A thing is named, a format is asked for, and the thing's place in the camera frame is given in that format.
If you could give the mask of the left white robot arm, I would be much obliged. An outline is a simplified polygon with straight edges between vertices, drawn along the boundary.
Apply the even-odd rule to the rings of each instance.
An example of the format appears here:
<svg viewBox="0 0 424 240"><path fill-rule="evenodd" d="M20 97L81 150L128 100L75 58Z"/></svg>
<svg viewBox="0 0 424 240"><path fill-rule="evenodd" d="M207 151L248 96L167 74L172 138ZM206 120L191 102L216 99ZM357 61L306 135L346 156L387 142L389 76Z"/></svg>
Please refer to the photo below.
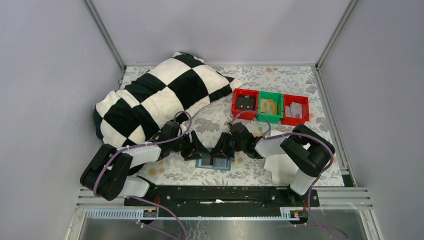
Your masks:
<svg viewBox="0 0 424 240"><path fill-rule="evenodd" d="M156 162L172 152L180 153L185 160L197 160L209 153L195 131L188 132L178 123L168 121L140 146L116 148L103 144L82 173L80 184L107 201L136 195L142 205L148 206L154 202L155 192L146 180L135 174L144 164Z"/></svg>

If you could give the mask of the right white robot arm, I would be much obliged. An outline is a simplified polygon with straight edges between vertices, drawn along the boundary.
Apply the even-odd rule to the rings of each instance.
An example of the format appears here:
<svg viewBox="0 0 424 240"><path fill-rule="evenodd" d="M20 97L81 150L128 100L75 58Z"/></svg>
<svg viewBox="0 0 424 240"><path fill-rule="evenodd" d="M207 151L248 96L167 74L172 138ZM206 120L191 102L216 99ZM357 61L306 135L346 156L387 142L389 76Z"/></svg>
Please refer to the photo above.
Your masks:
<svg viewBox="0 0 424 240"><path fill-rule="evenodd" d="M304 124L297 125L291 132L254 136L238 122L230 126L229 132L221 134L208 153L213 158L230 159L236 152L244 152L253 159L288 157L297 166L297 171L289 183L286 198L291 205L299 206L307 199L309 188L333 162L335 148Z"/></svg>

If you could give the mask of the blue card holder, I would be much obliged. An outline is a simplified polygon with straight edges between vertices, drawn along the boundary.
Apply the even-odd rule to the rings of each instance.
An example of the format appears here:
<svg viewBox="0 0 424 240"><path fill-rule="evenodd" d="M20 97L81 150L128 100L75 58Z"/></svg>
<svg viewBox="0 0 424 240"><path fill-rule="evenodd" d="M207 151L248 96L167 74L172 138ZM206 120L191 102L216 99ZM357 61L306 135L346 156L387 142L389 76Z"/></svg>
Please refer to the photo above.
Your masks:
<svg viewBox="0 0 424 240"><path fill-rule="evenodd" d="M213 157L213 166L200 166L201 159L195 161L195 167L201 169L229 171L235 158Z"/></svg>

